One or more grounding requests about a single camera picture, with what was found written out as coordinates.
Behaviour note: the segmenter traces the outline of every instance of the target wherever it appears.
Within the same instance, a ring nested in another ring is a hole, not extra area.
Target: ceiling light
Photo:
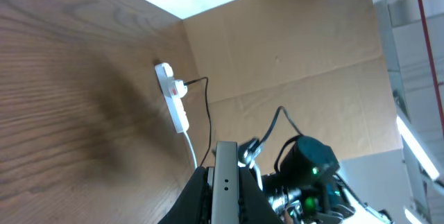
[[[419,215],[417,215],[417,214],[412,214],[410,212],[410,210],[408,210],[406,207],[404,207],[404,213],[405,213],[405,216],[407,217],[407,220],[409,220],[411,222],[411,224],[425,224],[425,223],[427,223],[427,222],[420,221],[420,219],[422,219],[422,218],[419,217]]]
[[[421,163],[421,166],[426,170],[432,180],[436,180],[439,177],[438,169],[433,165],[429,156],[427,156],[423,147],[419,144],[418,140],[411,133],[405,122],[398,116],[396,118],[398,130],[404,138],[407,145],[409,145],[411,151],[415,155],[416,159]]]

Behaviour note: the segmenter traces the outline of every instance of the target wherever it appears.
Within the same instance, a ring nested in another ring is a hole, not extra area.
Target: white cable
[[[189,139],[189,136],[186,131],[183,132],[185,137],[187,138],[189,149],[191,151],[191,155],[193,156],[193,162],[194,162],[194,169],[197,169],[197,161],[196,161],[196,154],[194,154],[193,144],[191,144],[191,140]]]

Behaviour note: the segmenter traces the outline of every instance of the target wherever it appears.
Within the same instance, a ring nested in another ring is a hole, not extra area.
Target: red pole
[[[435,88],[436,100],[438,101],[439,118],[441,119],[441,128],[443,130],[443,136],[444,136],[443,104],[441,103],[441,94],[439,93],[438,78],[436,77],[435,62],[433,59],[432,46],[430,44],[430,38],[429,38],[429,29],[427,27],[427,21],[425,19],[424,5],[422,4],[422,0],[418,0],[418,4],[419,4],[419,11],[421,13],[422,29],[424,30],[425,44],[427,45],[427,54],[429,54],[429,64],[430,64],[430,69],[432,71],[433,86]]]

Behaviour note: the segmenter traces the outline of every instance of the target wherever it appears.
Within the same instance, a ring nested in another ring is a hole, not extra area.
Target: wire
[[[207,152],[205,152],[205,156],[203,157],[202,162],[200,163],[201,166],[203,165],[203,162],[205,161],[205,158],[207,158],[207,155],[208,155],[208,153],[210,151],[210,148],[211,148],[211,133],[213,131],[213,125],[212,125],[211,116],[210,116],[210,109],[208,108],[208,93],[207,93],[207,91],[208,91],[208,80],[209,79],[208,79],[208,77],[202,77],[202,78],[191,80],[191,81],[185,83],[185,85],[188,86],[188,85],[194,84],[194,83],[196,83],[198,81],[201,81],[201,80],[204,80],[204,79],[207,81],[205,83],[205,106],[207,108],[208,121],[210,123],[210,140],[208,141]]]
[[[287,112],[287,110],[285,109],[285,107],[284,107],[284,106],[279,106],[279,107],[277,108],[277,110],[276,110],[275,116],[273,117],[273,121],[271,122],[270,127],[269,127],[268,130],[266,131],[264,137],[262,137],[262,139],[261,139],[259,145],[262,145],[263,143],[265,143],[265,141],[268,139],[268,137],[270,136],[271,132],[272,132],[273,129],[275,128],[276,121],[277,121],[277,119],[278,119],[278,116],[279,116],[279,112],[280,112],[280,111],[283,111],[283,112],[284,112],[285,117],[288,119],[288,121],[290,122],[291,126],[296,130],[296,132],[297,132],[299,135],[303,135],[303,134],[301,133],[301,131],[298,129],[298,127],[296,126],[296,124],[294,124],[293,120],[291,120],[291,118],[290,118],[290,116],[289,116],[289,113]]]
[[[196,154],[194,154],[193,144],[191,144],[191,140],[189,139],[188,133],[184,131],[183,134],[185,135],[185,138],[187,138],[189,149],[191,151],[191,155],[193,156],[194,169],[197,169]]]
[[[276,173],[280,173],[279,168],[278,168],[278,164],[279,164],[280,157],[282,156],[282,153],[284,152],[284,149],[292,142],[297,141],[299,139],[299,137],[301,137],[301,136],[302,135],[297,135],[295,137],[290,138],[290,140],[286,141],[285,144],[283,145],[283,147],[280,149],[279,155],[276,158],[275,166],[274,166]]]

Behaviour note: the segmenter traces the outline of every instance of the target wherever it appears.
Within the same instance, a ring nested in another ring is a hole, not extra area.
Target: black cover
[[[159,224],[198,224],[211,206],[207,171],[198,167],[174,206]],[[239,169],[239,220],[242,224],[282,224],[247,168]]]
[[[159,224],[198,224],[207,186],[207,172],[198,167],[180,193],[174,206]]]
[[[239,188],[241,224],[283,224],[247,168],[239,169]]]

